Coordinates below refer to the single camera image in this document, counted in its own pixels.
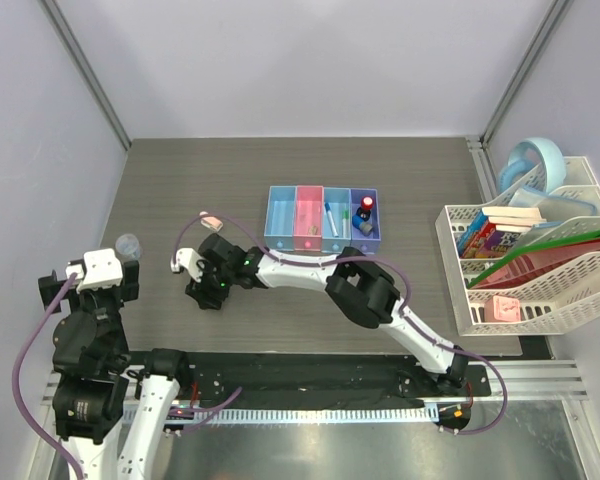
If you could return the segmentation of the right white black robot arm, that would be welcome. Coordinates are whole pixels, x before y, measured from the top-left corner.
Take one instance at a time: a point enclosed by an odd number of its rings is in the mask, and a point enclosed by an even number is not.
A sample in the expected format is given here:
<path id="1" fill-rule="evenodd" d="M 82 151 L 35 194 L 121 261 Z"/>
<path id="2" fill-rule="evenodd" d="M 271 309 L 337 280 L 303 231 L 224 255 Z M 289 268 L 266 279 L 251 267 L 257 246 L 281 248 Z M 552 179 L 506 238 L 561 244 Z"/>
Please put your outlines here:
<path id="1" fill-rule="evenodd" d="M 372 257 L 347 247 L 338 254 L 303 256 L 266 247 L 244 250 L 218 234 L 195 250 L 180 248 L 170 262 L 186 272 L 186 294 L 202 310 L 219 310 L 231 287 L 298 288 L 326 294 L 352 323 L 380 329 L 414 355 L 437 391 L 452 395 L 468 381 L 461 348 L 438 335 L 408 306 L 394 278 Z"/>

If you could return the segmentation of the green white marker pen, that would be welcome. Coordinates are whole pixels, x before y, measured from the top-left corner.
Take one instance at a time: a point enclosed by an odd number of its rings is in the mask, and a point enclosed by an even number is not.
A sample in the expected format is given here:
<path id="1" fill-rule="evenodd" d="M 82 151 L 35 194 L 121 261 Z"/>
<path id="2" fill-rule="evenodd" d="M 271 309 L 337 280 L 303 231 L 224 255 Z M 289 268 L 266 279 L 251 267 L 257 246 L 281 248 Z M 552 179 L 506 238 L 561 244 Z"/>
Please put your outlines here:
<path id="1" fill-rule="evenodd" d="M 351 239 L 350 234 L 350 214 L 349 210 L 343 210 L 342 212 L 342 233 L 345 239 Z"/>

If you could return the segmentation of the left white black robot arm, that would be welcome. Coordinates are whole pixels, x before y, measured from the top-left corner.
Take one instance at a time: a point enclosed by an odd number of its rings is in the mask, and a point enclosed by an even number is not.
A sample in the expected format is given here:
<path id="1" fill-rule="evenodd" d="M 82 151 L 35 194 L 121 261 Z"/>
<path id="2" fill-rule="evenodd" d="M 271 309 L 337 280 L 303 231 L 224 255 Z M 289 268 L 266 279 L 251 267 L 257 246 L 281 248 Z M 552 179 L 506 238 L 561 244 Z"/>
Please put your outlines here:
<path id="1" fill-rule="evenodd" d="M 154 349 L 138 371 L 121 310 L 139 295 L 140 266 L 111 259 L 70 263 L 67 278 L 39 278 L 47 315 L 67 302 L 53 332 L 57 451 L 72 479 L 148 479 L 175 399 L 193 385 L 185 353 Z"/>

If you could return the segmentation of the blue white marker pen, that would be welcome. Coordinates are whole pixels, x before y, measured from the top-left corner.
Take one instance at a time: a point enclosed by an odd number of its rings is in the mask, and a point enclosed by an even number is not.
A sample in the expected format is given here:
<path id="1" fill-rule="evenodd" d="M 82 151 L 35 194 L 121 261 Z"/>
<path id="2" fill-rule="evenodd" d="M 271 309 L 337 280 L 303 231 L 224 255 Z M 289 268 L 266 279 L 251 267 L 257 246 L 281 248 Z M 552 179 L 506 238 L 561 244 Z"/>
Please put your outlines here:
<path id="1" fill-rule="evenodd" d="M 333 238 L 340 238 L 341 237 L 341 235 L 340 235 L 340 228 L 337 225 L 337 222 L 336 222 L 336 219 L 335 219 L 335 216 L 334 216 L 334 211 L 333 211 L 333 209 L 331 207 L 331 204 L 329 202 L 325 203 L 324 210 L 325 210 L 326 219 L 327 219 L 327 222 L 328 222 L 328 225 L 329 225 L 329 229 L 331 231 L 331 236 Z"/>

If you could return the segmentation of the blue grey glue stick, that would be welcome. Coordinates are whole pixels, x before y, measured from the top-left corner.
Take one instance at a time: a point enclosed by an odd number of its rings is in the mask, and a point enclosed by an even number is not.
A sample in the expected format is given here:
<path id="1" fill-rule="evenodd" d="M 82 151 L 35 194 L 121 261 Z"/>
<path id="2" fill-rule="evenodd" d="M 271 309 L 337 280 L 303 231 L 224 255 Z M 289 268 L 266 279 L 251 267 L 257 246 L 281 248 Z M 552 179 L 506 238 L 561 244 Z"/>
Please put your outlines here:
<path id="1" fill-rule="evenodd" d="M 374 230 L 371 217 L 367 215 L 354 215 L 352 217 L 352 225 L 364 236 L 370 236 Z"/>

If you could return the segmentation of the pink white mini stapler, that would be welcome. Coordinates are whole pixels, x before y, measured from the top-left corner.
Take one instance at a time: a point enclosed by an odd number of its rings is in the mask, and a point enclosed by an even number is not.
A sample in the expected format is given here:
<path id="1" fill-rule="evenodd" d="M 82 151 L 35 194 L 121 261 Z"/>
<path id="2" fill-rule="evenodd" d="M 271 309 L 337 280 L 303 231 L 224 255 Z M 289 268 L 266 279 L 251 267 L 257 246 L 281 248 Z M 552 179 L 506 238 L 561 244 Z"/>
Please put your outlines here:
<path id="1" fill-rule="evenodd" d="M 223 228 L 223 222 L 206 211 L 201 211 L 199 217 L 201 225 L 214 233 L 220 232 Z"/>

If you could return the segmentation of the red cap black stamp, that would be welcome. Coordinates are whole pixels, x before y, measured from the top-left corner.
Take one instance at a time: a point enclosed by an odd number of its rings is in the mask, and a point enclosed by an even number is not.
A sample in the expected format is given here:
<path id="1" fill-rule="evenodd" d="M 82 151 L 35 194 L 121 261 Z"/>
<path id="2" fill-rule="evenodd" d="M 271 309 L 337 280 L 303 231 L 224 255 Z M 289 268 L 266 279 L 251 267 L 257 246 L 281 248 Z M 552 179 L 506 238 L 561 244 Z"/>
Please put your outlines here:
<path id="1" fill-rule="evenodd" d="M 360 200 L 360 206 L 356 211 L 356 215 L 360 217 L 363 221 L 369 221 L 371 218 L 371 213 L 373 207 L 375 205 L 375 200 L 371 196 L 364 196 Z"/>

